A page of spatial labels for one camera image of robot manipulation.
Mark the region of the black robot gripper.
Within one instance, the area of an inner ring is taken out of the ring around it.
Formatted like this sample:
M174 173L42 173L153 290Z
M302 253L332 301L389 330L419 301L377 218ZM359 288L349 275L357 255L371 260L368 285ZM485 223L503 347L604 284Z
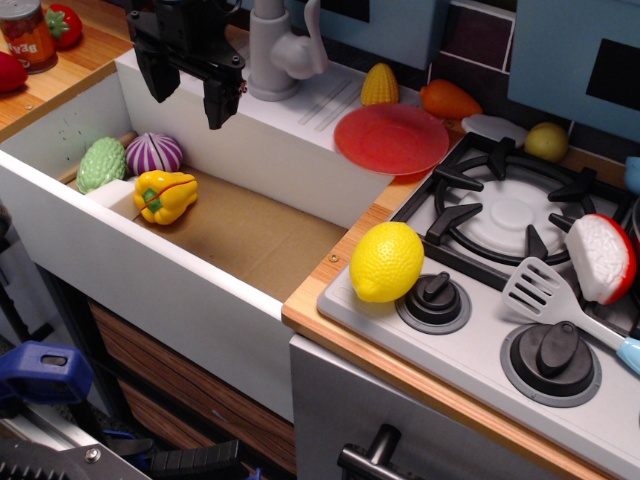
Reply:
M162 103L180 84L179 70L212 74L203 82L210 130L219 130L237 113L245 92L244 58L231 46L227 26L240 1L154 1L127 13L139 70L152 97Z

